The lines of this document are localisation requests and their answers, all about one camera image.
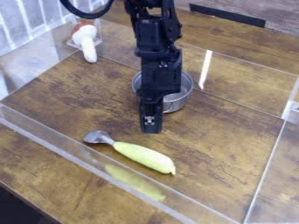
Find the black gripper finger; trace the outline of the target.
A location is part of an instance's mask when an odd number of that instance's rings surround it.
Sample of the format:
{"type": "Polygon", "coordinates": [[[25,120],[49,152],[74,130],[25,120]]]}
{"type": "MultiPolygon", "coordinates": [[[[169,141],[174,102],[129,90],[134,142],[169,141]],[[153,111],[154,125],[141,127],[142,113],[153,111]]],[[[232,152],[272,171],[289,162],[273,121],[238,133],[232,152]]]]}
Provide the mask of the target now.
{"type": "Polygon", "coordinates": [[[139,103],[141,129],[147,134],[159,134],[163,129],[165,102],[139,103]]]}

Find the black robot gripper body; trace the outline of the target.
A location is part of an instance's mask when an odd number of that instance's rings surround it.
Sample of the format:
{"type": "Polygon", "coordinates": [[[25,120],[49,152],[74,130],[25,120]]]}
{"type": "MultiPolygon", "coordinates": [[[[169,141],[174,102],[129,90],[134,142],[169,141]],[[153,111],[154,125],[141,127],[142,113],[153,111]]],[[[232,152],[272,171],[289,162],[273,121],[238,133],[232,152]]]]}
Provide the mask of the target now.
{"type": "Polygon", "coordinates": [[[183,52],[175,46],[181,25],[165,26],[161,17],[149,17],[135,24],[135,55],[142,60],[142,86],[138,96],[143,102],[159,102],[181,91],[183,52]]]}

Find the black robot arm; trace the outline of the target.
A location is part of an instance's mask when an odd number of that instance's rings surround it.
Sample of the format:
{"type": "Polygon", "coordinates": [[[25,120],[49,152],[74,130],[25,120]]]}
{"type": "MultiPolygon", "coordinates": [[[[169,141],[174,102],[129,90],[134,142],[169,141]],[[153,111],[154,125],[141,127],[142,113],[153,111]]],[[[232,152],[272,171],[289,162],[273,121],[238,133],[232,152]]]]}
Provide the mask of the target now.
{"type": "Polygon", "coordinates": [[[174,0],[126,0],[135,32],[135,55],[142,61],[139,97],[141,128],[163,129],[165,97],[182,90],[183,52],[175,46],[182,35],[174,0]]]}

